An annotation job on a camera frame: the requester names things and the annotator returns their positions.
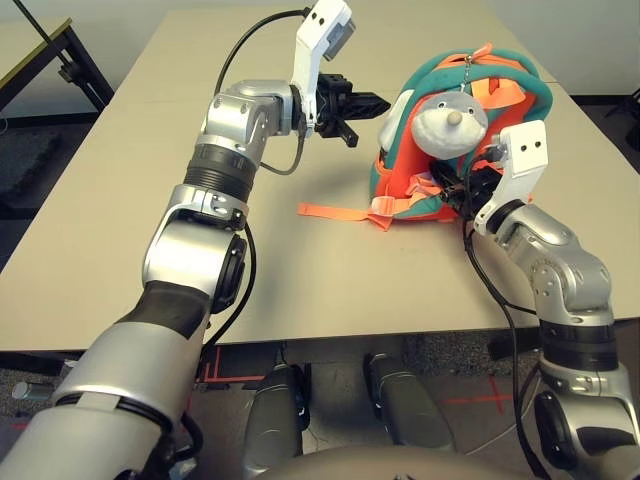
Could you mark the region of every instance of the plush toy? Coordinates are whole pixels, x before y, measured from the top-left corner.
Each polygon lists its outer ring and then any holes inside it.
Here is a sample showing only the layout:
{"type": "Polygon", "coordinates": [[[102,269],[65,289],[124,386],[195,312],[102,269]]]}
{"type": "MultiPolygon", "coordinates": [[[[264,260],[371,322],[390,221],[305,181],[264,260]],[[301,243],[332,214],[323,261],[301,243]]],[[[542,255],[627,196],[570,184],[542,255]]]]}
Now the plush toy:
{"type": "Polygon", "coordinates": [[[488,125],[482,105],[471,95],[445,92],[424,102],[411,122],[411,133],[423,152],[448,160],[473,150],[488,125]]]}

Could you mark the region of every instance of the black cable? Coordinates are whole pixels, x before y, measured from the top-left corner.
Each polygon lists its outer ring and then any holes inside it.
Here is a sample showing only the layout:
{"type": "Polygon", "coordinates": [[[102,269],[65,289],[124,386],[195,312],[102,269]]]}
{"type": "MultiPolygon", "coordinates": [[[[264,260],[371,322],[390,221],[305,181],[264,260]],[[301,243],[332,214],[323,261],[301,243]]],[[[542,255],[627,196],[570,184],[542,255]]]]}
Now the black cable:
{"type": "Polygon", "coordinates": [[[268,163],[260,162],[260,166],[266,170],[269,170],[272,173],[277,175],[291,175],[296,171],[298,165],[300,165],[300,159],[302,158],[302,150],[304,149],[304,131],[298,131],[298,147],[296,149],[296,158],[293,160],[293,165],[289,167],[287,170],[278,170],[275,167],[272,167],[268,163]]]}
{"type": "Polygon", "coordinates": [[[280,20],[283,18],[289,18],[289,17],[306,17],[310,11],[311,9],[307,7],[302,10],[287,10],[285,12],[275,13],[273,15],[269,15],[266,18],[263,18],[258,23],[256,23],[253,27],[247,30],[245,34],[242,35],[242,37],[240,37],[240,40],[238,40],[238,42],[233,46],[233,48],[231,49],[231,52],[229,52],[229,55],[227,56],[227,59],[224,61],[224,65],[222,66],[222,69],[220,70],[220,74],[218,75],[218,81],[216,82],[216,88],[213,94],[217,95],[218,93],[220,93],[220,89],[222,88],[222,82],[224,81],[224,77],[227,74],[227,70],[229,70],[229,66],[233,61],[233,58],[238,53],[238,50],[240,50],[240,47],[244,45],[244,42],[246,42],[251,35],[253,35],[260,28],[264,27],[265,25],[271,22],[274,22],[276,20],[280,20]]]}
{"type": "Polygon", "coordinates": [[[47,34],[47,32],[44,31],[44,29],[40,26],[40,24],[33,17],[33,15],[31,15],[31,12],[29,12],[29,10],[27,10],[27,7],[25,7],[20,0],[13,0],[13,3],[15,4],[16,7],[18,7],[18,10],[20,10],[22,12],[22,14],[29,21],[31,26],[33,28],[35,28],[35,30],[43,38],[43,40],[48,45],[53,45],[53,47],[56,49],[56,56],[60,59],[62,64],[65,67],[68,67],[69,65],[71,65],[71,62],[69,62],[69,60],[67,60],[67,57],[64,56],[64,54],[62,53],[62,50],[60,50],[60,48],[58,48],[58,46],[53,43],[53,40],[51,40],[51,37],[47,34]]]}
{"type": "Polygon", "coordinates": [[[248,223],[244,226],[244,233],[247,235],[247,242],[249,243],[249,256],[251,259],[251,271],[249,273],[249,283],[247,283],[247,289],[244,291],[244,295],[242,295],[242,298],[236,306],[236,309],[229,316],[227,321],[224,322],[224,324],[218,329],[218,331],[214,333],[213,336],[204,344],[204,346],[202,347],[202,353],[200,354],[201,357],[204,356],[209,348],[211,348],[216,344],[218,340],[220,340],[220,337],[222,337],[222,335],[224,335],[226,331],[229,330],[229,327],[231,327],[231,325],[233,325],[233,322],[235,322],[236,319],[240,316],[242,310],[249,301],[249,297],[251,296],[251,292],[253,291],[253,285],[256,283],[256,270],[258,263],[256,255],[256,244],[253,240],[253,234],[251,233],[251,228],[249,228],[248,223]]]}
{"type": "Polygon", "coordinates": [[[520,389],[520,411],[516,412],[516,415],[522,417],[522,407],[524,406],[524,399],[527,396],[527,391],[529,390],[529,386],[533,379],[536,378],[536,374],[540,371],[540,364],[536,362],[536,364],[531,368],[527,378],[524,379],[524,383],[522,384],[522,388],[520,389]]]}
{"type": "Polygon", "coordinates": [[[507,323],[509,324],[509,330],[511,332],[511,342],[513,343],[513,354],[512,354],[512,369],[511,369],[511,380],[512,380],[512,396],[513,396],[513,410],[515,412],[515,421],[516,421],[516,431],[518,433],[518,441],[520,442],[520,448],[524,453],[525,458],[527,459],[527,463],[531,468],[531,471],[536,477],[543,478],[545,480],[550,480],[550,476],[545,470],[544,466],[538,459],[537,455],[531,448],[529,444],[529,440],[527,439],[527,435],[524,431],[524,426],[522,424],[522,397],[520,395],[520,391],[518,390],[520,379],[519,379],[519,365],[518,365],[518,335],[515,323],[513,322],[513,318],[511,317],[511,313],[507,309],[507,302],[504,300],[504,297],[500,295],[496,287],[493,285],[487,274],[482,269],[482,266],[478,262],[475,251],[473,248],[473,230],[471,233],[467,234],[467,224],[468,220],[463,220],[462,223],[462,240],[464,243],[465,251],[467,252],[467,256],[469,257],[469,261],[473,266],[474,270],[482,280],[482,283],[489,291],[491,297],[495,300],[495,302],[502,310],[505,318],[507,319],[507,323]]]}
{"type": "Polygon", "coordinates": [[[204,445],[202,430],[200,430],[198,424],[187,414],[187,412],[184,412],[182,414],[180,422],[191,437],[191,445],[181,448],[180,450],[176,451],[176,453],[174,453],[173,459],[176,462],[183,462],[195,457],[200,452],[200,450],[202,450],[202,446],[204,445]]]}
{"type": "Polygon", "coordinates": [[[489,289],[489,293],[491,293],[491,296],[493,296],[494,298],[499,299],[498,303],[502,303],[502,304],[504,304],[505,306],[507,306],[509,308],[513,308],[514,310],[519,310],[521,312],[525,312],[525,313],[528,313],[530,315],[537,315],[537,312],[535,310],[532,310],[530,308],[521,307],[519,305],[516,305],[516,304],[511,303],[510,301],[508,301],[504,297],[504,295],[502,295],[500,293],[500,291],[493,285],[491,280],[489,280],[489,277],[487,277],[487,275],[484,273],[484,270],[482,269],[482,267],[480,266],[480,263],[478,262],[478,260],[476,258],[475,251],[473,250],[473,245],[471,246],[471,249],[466,249],[466,237],[467,237],[466,223],[468,221],[473,221],[473,219],[475,217],[475,214],[473,212],[473,207],[471,205],[471,181],[470,181],[471,171],[473,170],[473,166],[477,162],[479,162],[481,160],[486,160],[486,155],[484,155],[484,154],[478,155],[477,157],[475,157],[471,161],[471,164],[469,165],[469,168],[465,172],[464,179],[463,179],[463,183],[464,183],[464,203],[463,203],[462,208],[461,208],[461,214],[462,214],[462,218],[463,218],[462,237],[463,237],[463,242],[465,242],[465,250],[467,250],[467,254],[469,255],[469,260],[471,261],[471,264],[473,265],[474,269],[476,270],[476,272],[480,276],[480,279],[485,284],[487,289],[489,289]]]}

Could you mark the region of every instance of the table leg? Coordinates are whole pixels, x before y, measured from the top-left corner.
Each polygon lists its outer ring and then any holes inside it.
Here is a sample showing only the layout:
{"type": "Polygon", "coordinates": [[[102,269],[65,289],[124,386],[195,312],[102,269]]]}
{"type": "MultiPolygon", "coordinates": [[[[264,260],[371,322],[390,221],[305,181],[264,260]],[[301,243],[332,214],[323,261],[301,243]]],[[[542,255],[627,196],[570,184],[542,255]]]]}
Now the table leg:
{"type": "Polygon", "coordinates": [[[89,52],[84,48],[84,45],[70,26],[62,32],[62,36],[67,40],[65,50],[71,59],[80,65],[83,77],[91,88],[93,88],[93,91],[103,105],[106,106],[113,98],[113,88],[111,88],[107,79],[104,78],[102,72],[100,72],[100,69],[91,58],[91,55],[89,55],[89,52]]]}

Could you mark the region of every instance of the white wall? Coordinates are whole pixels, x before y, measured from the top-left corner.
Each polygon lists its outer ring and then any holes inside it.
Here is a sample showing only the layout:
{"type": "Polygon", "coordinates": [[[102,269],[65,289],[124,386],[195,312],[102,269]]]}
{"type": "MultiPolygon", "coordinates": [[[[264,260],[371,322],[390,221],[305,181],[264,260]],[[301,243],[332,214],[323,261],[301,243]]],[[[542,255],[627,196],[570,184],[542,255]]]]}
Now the white wall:
{"type": "Polygon", "coordinates": [[[640,0],[485,0],[572,95],[640,86],[640,0]]]}
{"type": "MultiPolygon", "coordinates": [[[[203,8],[239,1],[244,4],[311,3],[303,0],[24,1],[36,18],[72,17],[78,36],[114,87],[123,80],[169,9],[203,8]]],[[[569,93],[625,94],[639,85],[640,0],[485,1],[569,93]]],[[[0,2],[0,22],[19,18],[20,12],[10,0],[0,2]]],[[[58,77],[57,63],[52,62],[5,108],[4,114],[13,117],[92,111],[82,92],[58,77]]]]}

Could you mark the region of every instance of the cable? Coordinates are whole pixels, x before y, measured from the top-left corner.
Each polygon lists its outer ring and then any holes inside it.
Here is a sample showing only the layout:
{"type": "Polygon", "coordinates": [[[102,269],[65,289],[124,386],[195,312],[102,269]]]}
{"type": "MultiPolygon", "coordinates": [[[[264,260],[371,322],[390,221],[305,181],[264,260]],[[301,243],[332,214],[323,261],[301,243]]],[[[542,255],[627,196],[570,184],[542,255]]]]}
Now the cable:
{"type": "Polygon", "coordinates": [[[265,25],[271,22],[274,22],[276,20],[280,20],[283,18],[289,18],[289,17],[306,17],[310,11],[311,9],[307,7],[302,10],[287,10],[285,12],[275,13],[273,15],[269,15],[266,18],[263,18],[258,23],[256,23],[253,27],[247,30],[245,34],[242,35],[242,37],[240,37],[240,40],[238,40],[238,42],[233,46],[233,48],[231,49],[231,52],[229,52],[229,55],[227,56],[227,59],[224,61],[224,65],[222,66],[222,69],[220,70],[220,74],[218,75],[218,81],[216,82],[216,88],[213,91],[214,92],[213,94],[217,95],[218,93],[220,93],[220,89],[222,88],[222,82],[224,81],[224,77],[227,74],[227,70],[229,70],[229,66],[233,61],[233,58],[236,56],[236,54],[240,50],[240,47],[244,45],[244,42],[246,42],[251,35],[253,35],[260,28],[264,27],[265,25]]]}
{"type": "MultiPolygon", "coordinates": [[[[222,82],[224,81],[224,77],[227,74],[227,70],[229,70],[229,66],[231,65],[231,62],[233,61],[236,54],[240,50],[240,47],[242,47],[242,45],[249,39],[249,37],[251,37],[251,35],[253,35],[257,30],[259,30],[260,28],[264,27],[265,25],[271,22],[274,22],[276,20],[280,20],[283,18],[289,18],[289,17],[306,17],[310,11],[311,9],[309,7],[305,7],[302,10],[287,10],[284,12],[275,13],[266,18],[263,18],[258,23],[256,23],[253,27],[247,30],[245,34],[242,35],[242,37],[240,37],[240,40],[238,40],[238,42],[231,49],[231,52],[229,52],[229,55],[227,55],[227,59],[225,60],[224,65],[220,70],[220,73],[218,74],[218,80],[216,82],[214,95],[217,95],[218,93],[220,93],[220,90],[222,88],[222,82]]],[[[300,164],[300,159],[302,158],[302,151],[304,147],[305,135],[304,135],[303,126],[306,127],[306,123],[301,119],[299,128],[298,128],[298,147],[296,149],[296,157],[293,161],[293,165],[291,165],[289,169],[279,170],[263,162],[261,162],[260,165],[265,169],[269,170],[270,172],[276,173],[278,175],[290,175],[293,172],[295,172],[296,169],[298,168],[298,165],[300,164]]],[[[247,284],[247,289],[242,295],[242,298],[240,299],[240,302],[236,306],[236,309],[229,316],[227,321],[224,322],[224,324],[218,329],[218,331],[214,333],[213,336],[204,344],[204,346],[202,347],[202,351],[200,353],[201,358],[205,355],[205,353],[208,351],[209,348],[211,348],[213,345],[216,344],[218,340],[220,340],[220,337],[222,337],[222,335],[224,335],[226,331],[229,330],[231,325],[233,325],[233,322],[235,322],[238,316],[240,316],[240,314],[242,313],[242,310],[244,309],[245,305],[249,301],[251,292],[253,291],[253,286],[256,281],[256,269],[257,269],[256,245],[253,240],[251,228],[249,228],[248,223],[244,227],[244,232],[247,236],[247,241],[249,243],[249,253],[251,258],[251,271],[249,274],[249,283],[247,284]]]]}
{"type": "Polygon", "coordinates": [[[298,148],[296,149],[296,158],[293,160],[293,165],[289,167],[287,170],[278,170],[275,167],[272,167],[268,163],[260,162],[260,166],[269,170],[272,173],[277,175],[291,175],[296,171],[298,165],[300,165],[300,159],[302,158],[302,150],[304,149],[304,132],[298,132],[298,148]]]}
{"type": "Polygon", "coordinates": [[[31,24],[31,26],[38,32],[38,34],[43,38],[43,40],[48,44],[48,45],[52,45],[54,47],[54,49],[56,50],[56,56],[60,59],[60,61],[62,62],[62,64],[65,67],[69,67],[71,65],[71,62],[69,62],[69,60],[67,60],[67,57],[64,56],[64,54],[62,53],[62,50],[60,49],[60,47],[58,47],[58,45],[56,45],[55,43],[53,43],[53,40],[51,40],[51,37],[47,34],[47,32],[44,31],[44,29],[40,26],[40,24],[38,23],[38,21],[33,17],[33,15],[31,15],[31,12],[29,12],[29,10],[27,10],[27,7],[25,7],[22,2],[20,0],[13,0],[13,3],[15,4],[16,7],[18,7],[18,10],[20,10],[20,12],[22,12],[22,14],[25,16],[25,18],[29,21],[29,23],[31,24]]]}
{"type": "Polygon", "coordinates": [[[204,445],[204,437],[202,436],[202,430],[198,427],[198,424],[195,422],[193,418],[191,418],[187,412],[182,414],[180,418],[180,422],[184,426],[187,433],[191,437],[191,445],[181,448],[176,451],[173,455],[174,461],[183,462],[190,458],[195,457],[200,450],[202,450],[202,446],[204,445]]]}
{"type": "Polygon", "coordinates": [[[236,309],[233,311],[233,313],[229,316],[227,321],[224,322],[224,324],[222,324],[218,331],[214,333],[213,336],[204,344],[204,346],[202,347],[202,352],[200,354],[201,357],[204,356],[209,348],[211,348],[216,344],[218,340],[220,340],[220,337],[222,337],[222,335],[224,335],[226,331],[229,330],[229,327],[231,327],[231,325],[233,325],[233,322],[235,322],[236,319],[240,316],[242,310],[249,301],[249,297],[251,296],[251,292],[253,291],[253,285],[256,283],[256,270],[258,263],[256,255],[256,244],[253,240],[253,234],[251,233],[251,228],[249,228],[248,223],[244,226],[244,233],[246,234],[247,242],[249,243],[249,255],[251,259],[251,271],[249,273],[249,283],[247,283],[247,289],[244,291],[240,302],[236,306],[236,309]]]}
{"type": "MultiPolygon", "coordinates": [[[[540,377],[538,377],[536,386],[533,388],[533,393],[531,394],[531,398],[529,398],[529,401],[527,402],[527,407],[524,409],[524,413],[522,414],[522,417],[521,417],[522,420],[526,418],[526,416],[529,414],[529,411],[531,410],[531,407],[533,407],[533,401],[535,400],[536,393],[538,392],[538,388],[540,388],[540,383],[542,383],[542,380],[540,379],[540,377]]],[[[516,424],[514,423],[510,427],[506,428],[505,430],[497,434],[495,437],[487,440],[486,442],[481,443],[480,445],[473,448],[472,450],[469,450],[468,452],[465,453],[465,455],[475,455],[476,453],[484,450],[488,446],[493,445],[495,442],[500,440],[505,435],[508,435],[509,433],[513,432],[515,429],[516,429],[516,424]]]]}
{"type": "MultiPolygon", "coordinates": [[[[302,10],[287,10],[284,12],[280,12],[280,13],[274,13],[273,15],[269,15],[268,17],[263,18],[262,20],[260,20],[258,23],[256,23],[253,27],[251,27],[249,30],[247,30],[244,35],[242,35],[242,37],[240,37],[240,40],[238,40],[236,42],[236,44],[233,46],[233,48],[231,49],[231,51],[229,52],[229,55],[227,55],[227,59],[224,61],[224,64],[222,65],[222,68],[220,69],[220,73],[218,74],[218,80],[216,82],[216,87],[213,91],[214,95],[217,95],[218,93],[220,93],[220,90],[222,89],[222,82],[224,82],[224,77],[227,75],[227,71],[229,70],[229,67],[231,66],[231,62],[233,61],[233,59],[235,58],[235,56],[237,55],[238,51],[240,50],[240,48],[242,47],[242,45],[244,45],[244,43],[249,39],[249,37],[251,37],[251,35],[253,35],[256,31],[258,31],[260,28],[264,27],[265,25],[274,22],[276,20],[281,20],[283,18],[291,18],[291,17],[303,17],[305,18],[309,12],[311,11],[311,9],[309,7],[306,7],[302,10]]],[[[304,140],[305,140],[305,135],[304,133],[302,135],[300,135],[300,132],[298,132],[298,147],[296,150],[296,156],[295,159],[293,161],[293,165],[287,169],[287,170],[279,170],[275,167],[272,167],[271,165],[269,165],[268,163],[264,163],[261,162],[260,166],[264,167],[266,170],[275,173],[277,175],[291,175],[293,172],[296,171],[296,169],[298,168],[298,165],[300,164],[300,159],[302,158],[302,150],[304,147],[304,140]]]]}
{"type": "Polygon", "coordinates": [[[516,305],[514,303],[511,303],[510,301],[508,301],[504,295],[502,295],[500,293],[500,291],[493,285],[493,283],[491,282],[491,280],[489,280],[489,277],[487,277],[487,275],[484,273],[484,270],[482,269],[482,267],[480,266],[480,263],[478,262],[475,252],[473,250],[473,245],[471,245],[470,249],[466,248],[466,222],[469,221],[473,221],[475,214],[473,213],[473,207],[471,205],[471,171],[473,170],[473,166],[478,163],[481,160],[486,160],[487,159],[487,154],[480,154],[477,157],[475,157],[473,160],[471,160],[471,164],[469,165],[469,168],[467,169],[467,171],[464,174],[464,179],[463,179],[463,183],[464,183],[464,203],[462,205],[461,210],[461,215],[463,218],[463,241],[465,242],[465,250],[467,251],[467,254],[469,255],[469,260],[471,261],[471,264],[473,265],[474,269],[476,270],[476,272],[478,273],[478,275],[480,276],[482,282],[485,284],[485,286],[487,287],[487,289],[489,289],[489,293],[491,293],[491,296],[496,299],[496,301],[498,301],[497,299],[499,299],[498,303],[502,303],[505,306],[509,307],[509,308],[513,308],[514,310],[519,310],[521,312],[525,312],[528,313],[530,315],[536,315],[537,316],[537,312],[535,310],[532,310],[530,308],[525,308],[525,307],[521,307],[519,305],[516,305]]]}
{"type": "Polygon", "coordinates": [[[537,455],[531,448],[529,444],[529,440],[527,439],[527,435],[524,431],[524,426],[522,424],[522,418],[519,415],[519,412],[522,412],[522,399],[520,397],[520,392],[518,391],[518,385],[520,384],[519,372],[518,372],[518,337],[515,323],[513,322],[513,318],[511,317],[511,313],[507,310],[507,302],[504,300],[504,297],[500,295],[496,287],[493,285],[487,274],[484,272],[478,260],[475,256],[475,251],[473,248],[473,230],[471,233],[467,234],[467,224],[468,220],[464,220],[462,222],[462,240],[464,243],[465,251],[467,252],[467,256],[469,257],[469,261],[473,266],[474,270],[482,280],[482,283],[491,294],[492,298],[498,304],[502,313],[504,314],[507,322],[509,324],[509,329],[511,331],[511,341],[513,343],[513,367],[512,367],[512,383],[513,383],[513,410],[516,412],[516,431],[518,433],[518,441],[520,442],[520,447],[522,448],[522,452],[524,453],[525,458],[527,459],[527,463],[531,468],[531,471],[536,477],[543,478],[545,480],[550,480],[549,474],[545,470],[542,463],[538,459],[537,455]]]}

